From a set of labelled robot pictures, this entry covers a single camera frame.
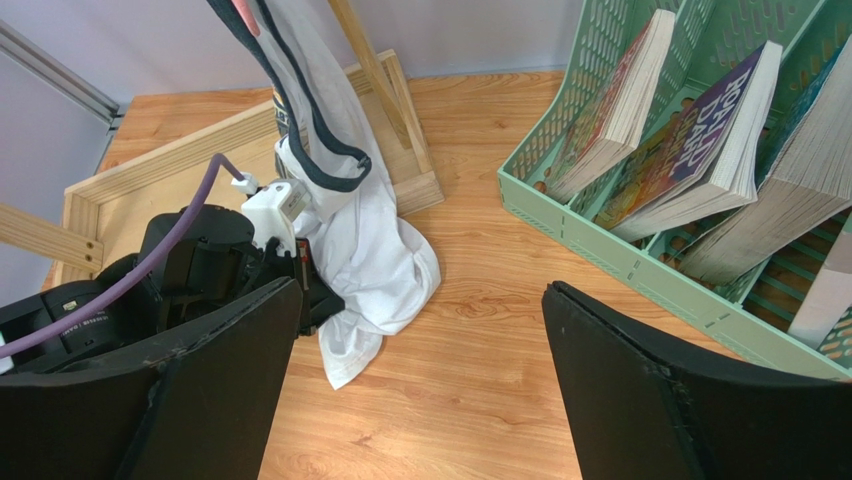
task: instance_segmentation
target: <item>white fabric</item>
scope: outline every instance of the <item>white fabric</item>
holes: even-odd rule
[[[414,227],[397,218],[388,170],[355,91],[328,47],[300,13],[304,0],[267,0],[274,22],[293,50],[329,129],[344,143],[364,150],[372,172],[352,193],[325,190],[311,183],[290,151],[276,151],[295,178],[304,181],[312,205],[299,216],[296,234],[311,242],[314,262],[346,310],[319,329],[328,380],[338,389],[366,368],[384,335],[408,325],[441,281],[438,259]],[[253,1],[261,29],[258,42],[284,84],[298,125],[307,127],[311,158],[328,174],[357,177],[356,161],[330,153],[318,140],[310,105],[295,73],[276,45]]]

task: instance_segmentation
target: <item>wooden floor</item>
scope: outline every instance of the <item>wooden floor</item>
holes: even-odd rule
[[[407,220],[432,243],[443,284],[340,391],[325,379],[316,337],[296,342],[260,478],[580,478],[540,311],[553,280],[731,355],[502,209],[495,172],[560,81],[540,73],[410,82],[447,201]],[[103,168],[268,98],[138,98]]]

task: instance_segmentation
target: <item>black strap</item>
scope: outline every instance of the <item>black strap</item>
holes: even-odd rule
[[[367,175],[370,173],[372,169],[372,160],[363,150],[353,147],[351,145],[346,145],[341,142],[328,128],[328,124],[326,124],[325,119],[322,116],[322,112],[320,111],[316,99],[313,96],[313,93],[308,86],[307,81],[305,80],[305,76],[302,72],[302,69],[299,67],[298,62],[296,62],[296,58],[293,55],[293,51],[290,47],[284,42],[284,39],[281,37],[281,34],[278,32],[278,27],[275,25],[275,21],[272,19],[272,15],[269,12],[269,9],[266,6],[266,2],[264,0],[258,0],[258,6],[261,12],[261,18],[266,23],[267,28],[269,28],[272,33],[272,37],[275,42],[278,44],[278,47],[284,52],[284,55],[287,57],[287,60],[290,62],[290,65],[293,67],[293,70],[296,73],[296,78],[299,82],[299,86],[302,88],[305,96],[308,98],[308,102],[311,106],[311,116],[314,120],[314,127],[317,132],[317,137],[319,141],[325,145],[328,150],[337,155],[346,155],[355,158],[358,161],[358,168],[361,169],[361,173],[358,177],[355,178],[344,178],[344,177],[335,177],[333,175],[329,175],[322,171],[322,169],[308,156],[307,152],[305,152],[304,146],[302,145],[301,138],[299,136],[299,125],[296,119],[296,115],[293,112],[293,107],[290,104],[290,99],[287,96],[287,92],[284,90],[284,85],[281,83],[281,79],[278,78],[278,75],[275,73],[275,69],[272,67],[271,62],[263,53],[263,49],[260,47],[260,44],[257,42],[257,39],[249,32],[248,28],[243,23],[242,18],[237,12],[231,0],[207,0],[207,3],[216,13],[216,15],[222,20],[223,23],[228,27],[231,31],[231,34],[236,37],[236,39],[246,47],[249,52],[254,56],[254,58],[260,63],[260,66],[269,76],[270,80],[272,80],[272,84],[275,87],[275,90],[281,96],[282,106],[284,107],[285,112],[289,118],[289,132],[288,138],[290,142],[290,149],[293,152],[293,156],[299,162],[299,165],[304,169],[305,174],[307,174],[308,178],[315,183],[317,186],[321,188],[325,188],[327,190],[333,190],[337,192],[352,192],[361,185],[361,182]]]

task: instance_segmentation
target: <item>green crate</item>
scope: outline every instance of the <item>green crate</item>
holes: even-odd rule
[[[769,305],[783,313],[783,308],[754,293],[757,286],[773,280],[762,274],[767,265],[777,266],[780,260],[775,257],[736,282],[710,291],[658,260],[671,249],[673,236],[687,235],[682,229],[657,234],[638,248],[591,222],[617,182],[620,166],[567,205],[532,188],[543,179],[545,166],[552,163],[575,114],[657,8],[677,12],[677,22],[645,125],[646,135],[679,110],[683,98],[695,98],[721,78],[732,62],[765,40],[784,46],[770,115],[777,118],[843,44],[852,23],[848,0],[585,0],[559,93],[498,171],[504,207],[753,363],[820,378],[852,378],[852,370],[743,308],[744,303],[761,308]],[[782,266],[790,272],[798,271],[801,278],[813,280],[812,271],[786,263]],[[798,284],[784,287],[798,296],[807,290]],[[792,318],[791,312],[786,315]]]

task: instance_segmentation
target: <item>purple cable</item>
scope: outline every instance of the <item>purple cable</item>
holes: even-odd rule
[[[207,167],[207,172],[204,173],[201,185],[198,186],[198,191],[195,192],[195,196],[192,197],[192,201],[189,203],[189,206],[186,207],[186,210],[184,210],[180,219],[178,219],[177,223],[175,223],[175,226],[172,227],[165,237],[163,237],[160,244],[157,245],[154,250],[136,266],[136,268],[128,272],[124,278],[109,287],[104,293],[98,295],[97,298],[83,305],[79,310],[75,310],[67,317],[51,323],[50,325],[35,331],[26,337],[19,338],[14,342],[0,346],[0,358],[10,357],[16,353],[23,352],[28,348],[39,345],[42,342],[65,332],[75,325],[83,323],[84,321],[94,317],[99,311],[109,306],[112,302],[127,293],[127,291],[134,285],[142,281],[146,275],[154,270],[154,267],[166,259],[169,251],[177,245],[177,243],[189,230],[189,227],[192,225],[195,217],[198,216],[198,212],[201,211],[201,207],[204,206],[204,201],[207,200],[207,196],[210,195],[210,190],[213,189],[213,183],[216,181],[216,174],[218,173],[220,166],[225,167],[225,170],[233,175],[237,181],[245,180],[243,174],[240,173],[240,171],[237,170],[224,155],[221,153],[213,155],[213,159],[210,160],[210,166]]]

